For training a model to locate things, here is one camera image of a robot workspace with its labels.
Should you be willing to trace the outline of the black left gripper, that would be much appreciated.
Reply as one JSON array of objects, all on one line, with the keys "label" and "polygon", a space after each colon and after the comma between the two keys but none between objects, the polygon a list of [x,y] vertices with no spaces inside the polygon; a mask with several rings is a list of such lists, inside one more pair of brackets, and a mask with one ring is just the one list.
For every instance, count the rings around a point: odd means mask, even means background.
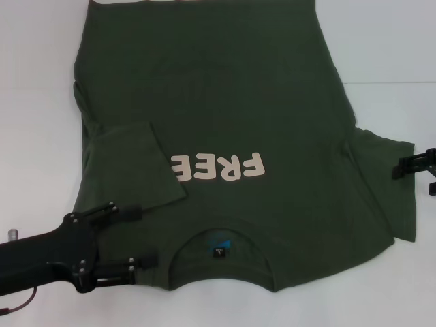
[{"label": "black left gripper", "polygon": [[55,230],[1,244],[1,292],[15,293],[58,281],[87,293],[96,285],[135,285],[140,270],[157,266],[157,255],[104,259],[97,254],[89,221],[137,221],[141,206],[107,202],[74,211]]}]

